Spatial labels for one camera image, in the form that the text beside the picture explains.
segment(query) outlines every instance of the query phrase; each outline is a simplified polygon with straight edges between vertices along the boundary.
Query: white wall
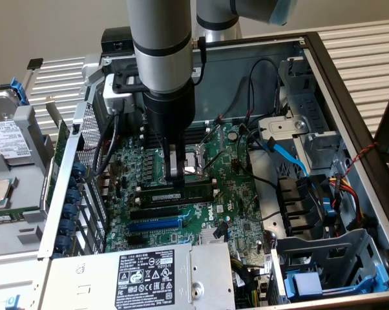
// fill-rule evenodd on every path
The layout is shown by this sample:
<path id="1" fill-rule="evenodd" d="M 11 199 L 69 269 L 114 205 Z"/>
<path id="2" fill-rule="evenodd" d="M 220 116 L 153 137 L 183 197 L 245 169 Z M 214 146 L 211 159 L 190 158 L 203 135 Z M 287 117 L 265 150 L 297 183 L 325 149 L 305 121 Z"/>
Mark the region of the white wall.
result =
<path id="1" fill-rule="evenodd" d="M 194 0 L 192 8 L 195 17 Z M 389 19 L 389 0 L 298 0 L 284 27 L 240 22 L 243 35 L 250 36 L 380 19 Z M 31 58 L 99 52 L 104 29 L 125 25 L 125 0 L 0 0 L 0 83 L 22 79 Z"/>

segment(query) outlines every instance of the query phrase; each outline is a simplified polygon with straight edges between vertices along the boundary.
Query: green circuit board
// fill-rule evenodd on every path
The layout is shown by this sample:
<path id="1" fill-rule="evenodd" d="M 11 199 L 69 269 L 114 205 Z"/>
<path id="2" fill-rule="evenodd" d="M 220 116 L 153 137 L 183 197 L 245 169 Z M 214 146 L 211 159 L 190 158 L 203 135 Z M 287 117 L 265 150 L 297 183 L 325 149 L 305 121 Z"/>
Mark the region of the green circuit board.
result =
<path id="1" fill-rule="evenodd" d="M 209 168 L 203 171 L 203 176 L 191 175 L 186 179 L 186 182 L 189 182 L 209 180 L 211 176 L 215 178 L 218 194 L 213 201 L 180 205 L 178 207 L 179 214 L 188 214 L 182 221 L 181 228 L 137 233 L 130 233 L 128 227 L 130 223 L 138 222 L 130 219 L 130 212 L 141 209 L 139 205 L 135 204 L 138 181 L 145 188 L 165 184 L 163 152 L 162 149 L 144 150 L 138 145 L 138 140 L 135 138 L 123 141 L 115 155 L 123 165 L 115 164 L 111 172 L 114 180 L 125 176 L 127 187 L 121 189 L 121 198 L 114 199 L 115 202 L 111 198 L 116 195 L 116 191 L 113 186 L 110 187 L 108 208 L 110 227 L 105 252 L 187 242 L 191 242 L 193 245 L 200 244 L 202 234 L 211 234 L 211 231 L 214 231 L 219 223 L 226 221 L 229 224 L 228 246 L 231 255 L 237 256 L 249 264 L 262 264 L 263 248 L 259 253 L 257 251 L 257 241 L 264 242 L 261 224 L 251 222 L 239 213 L 239 204 L 242 200 L 251 218 L 260 217 L 260 211 L 254 208 L 253 203 L 253 198 L 256 195 L 255 181 L 244 174 L 241 169 L 236 171 L 233 168 L 231 162 L 232 159 L 237 158 L 237 143 L 228 140 L 228 132 L 238 133 L 238 127 L 224 124 L 211 134 L 209 141 L 204 145 L 208 159 L 206 162 L 214 158 L 222 149 L 223 152 Z M 240 145 L 244 149 L 244 140 L 241 141 Z M 194 145 L 187 146 L 186 152 L 190 152 L 194 147 Z M 150 166 L 149 168 L 152 170 L 150 178 L 147 177 L 147 166 Z M 145 244 L 129 245 L 127 237 L 137 234 L 145 238 Z"/>

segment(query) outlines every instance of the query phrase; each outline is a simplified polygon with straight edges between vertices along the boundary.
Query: blue pcie slot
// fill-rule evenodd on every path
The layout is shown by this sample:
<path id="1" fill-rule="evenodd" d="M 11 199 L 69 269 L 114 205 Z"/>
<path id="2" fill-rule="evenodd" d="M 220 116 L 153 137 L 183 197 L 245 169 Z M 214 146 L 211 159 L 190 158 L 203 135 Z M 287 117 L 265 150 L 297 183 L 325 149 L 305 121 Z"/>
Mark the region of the blue pcie slot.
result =
<path id="1" fill-rule="evenodd" d="M 142 223 L 131 223 L 129 225 L 130 233 L 136 231 L 153 231 L 155 229 L 182 228 L 181 218 L 165 218 Z"/>

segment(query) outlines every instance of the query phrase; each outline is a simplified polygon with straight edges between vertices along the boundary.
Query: motherboard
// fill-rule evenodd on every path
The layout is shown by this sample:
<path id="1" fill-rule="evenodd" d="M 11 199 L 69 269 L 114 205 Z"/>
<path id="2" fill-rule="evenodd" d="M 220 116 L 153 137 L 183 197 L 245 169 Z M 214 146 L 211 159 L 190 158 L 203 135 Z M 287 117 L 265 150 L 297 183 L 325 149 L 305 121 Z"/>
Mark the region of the motherboard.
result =
<path id="1" fill-rule="evenodd" d="M 260 218 L 255 181 L 239 166 L 239 128 L 226 123 L 202 130 L 204 140 L 186 147 L 185 186 L 177 190 L 164 180 L 161 146 L 148 149 L 141 136 L 119 144 L 100 180 L 110 216 L 105 252 L 227 242 L 232 257 L 263 264 L 269 253 L 263 227 L 245 215 Z M 216 238 L 222 226 L 227 233 Z"/>

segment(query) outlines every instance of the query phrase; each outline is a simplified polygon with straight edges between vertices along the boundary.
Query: striped metal surface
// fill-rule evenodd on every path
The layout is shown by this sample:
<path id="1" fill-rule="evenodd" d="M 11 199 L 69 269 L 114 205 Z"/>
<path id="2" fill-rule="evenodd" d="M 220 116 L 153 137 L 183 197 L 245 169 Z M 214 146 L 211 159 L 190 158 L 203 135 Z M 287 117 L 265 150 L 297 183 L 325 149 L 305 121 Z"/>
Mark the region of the striped metal surface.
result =
<path id="1" fill-rule="evenodd" d="M 81 74 L 85 57 L 44 61 L 40 69 L 33 71 L 25 91 L 34 106 L 39 128 L 57 138 L 57 127 L 49 116 L 45 101 L 48 96 L 55 99 L 57 109 L 67 125 L 71 125 L 77 104 L 84 100 L 85 86 Z"/>
<path id="2" fill-rule="evenodd" d="M 374 136 L 389 100 L 389 21 L 318 33 Z"/>

